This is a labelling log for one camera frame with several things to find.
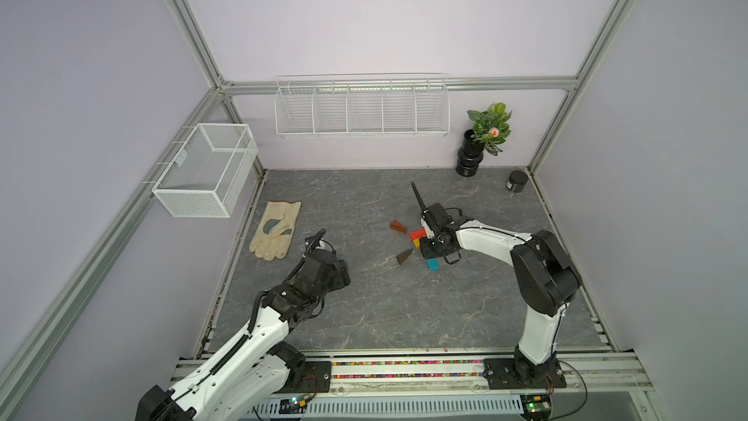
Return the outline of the reddish brown wedge block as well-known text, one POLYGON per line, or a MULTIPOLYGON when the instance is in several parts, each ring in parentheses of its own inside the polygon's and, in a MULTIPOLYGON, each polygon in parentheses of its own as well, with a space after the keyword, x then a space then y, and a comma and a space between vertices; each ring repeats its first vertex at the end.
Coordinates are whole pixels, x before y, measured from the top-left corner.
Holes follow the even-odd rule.
POLYGON ((395 231, 397 231, 399 233, 402 233, 402 234, 407 234, 408 233, 408 229, 402 223, 400 223, 398 220, 393 220, 390 223, 390 227, 393 230, 395 230, 395 231))

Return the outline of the dark brown wedge block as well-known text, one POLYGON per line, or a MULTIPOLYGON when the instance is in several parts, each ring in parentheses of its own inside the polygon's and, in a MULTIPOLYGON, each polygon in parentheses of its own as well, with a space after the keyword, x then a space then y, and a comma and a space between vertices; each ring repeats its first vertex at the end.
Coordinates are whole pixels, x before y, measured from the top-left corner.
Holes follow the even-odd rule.
POLYGON ((406 251, 402 251, 399 253, 395 260, 397 261, 398 265, 403 265, 410 257, 413 255, 414 249, 407 249, 406 251))

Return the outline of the red rectangular block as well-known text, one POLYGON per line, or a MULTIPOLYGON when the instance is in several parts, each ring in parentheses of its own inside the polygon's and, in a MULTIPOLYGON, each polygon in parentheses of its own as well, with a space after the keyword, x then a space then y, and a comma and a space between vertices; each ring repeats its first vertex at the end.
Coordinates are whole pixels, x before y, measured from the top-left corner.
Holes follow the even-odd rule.
POLYGON ((420 240, 421 238, 427 237, 428 233, 425 229, 420 229, 409 234, 412 241, 420 240))

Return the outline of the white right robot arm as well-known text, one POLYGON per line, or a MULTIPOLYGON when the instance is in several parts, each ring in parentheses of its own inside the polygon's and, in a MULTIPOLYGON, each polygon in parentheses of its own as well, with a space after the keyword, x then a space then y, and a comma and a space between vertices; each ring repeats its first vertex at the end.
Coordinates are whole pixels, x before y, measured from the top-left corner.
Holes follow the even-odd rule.
POLYGON ((513 269, 526 304, 523 333, 512 360, 487 360, 484 377, 491 389, 564 388, 566 381, 557 359, 557 339, 570 303, 584 284, 570 255, 549 230, 534 234, 508 231, 460 214, 452 218, 440 203, 424 202, 411 185, 420 208, 426 236, 420 251, 426 260, 448 261, 462 251, 474 251, 513 269))

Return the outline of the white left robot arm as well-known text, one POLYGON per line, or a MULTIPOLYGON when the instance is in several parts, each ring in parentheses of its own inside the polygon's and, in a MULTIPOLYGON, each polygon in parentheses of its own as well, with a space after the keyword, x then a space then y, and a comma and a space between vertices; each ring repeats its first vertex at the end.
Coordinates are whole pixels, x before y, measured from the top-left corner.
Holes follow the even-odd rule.
POLYGON ((351 283, 349 267, 319 230, 278 285, 257 294, 251 316, 202 366, 171 388, 152 387, 137 420, 239 420, 288 385, 298 387, 306 357, 286 337, 325 309, 327 294, 351 283))

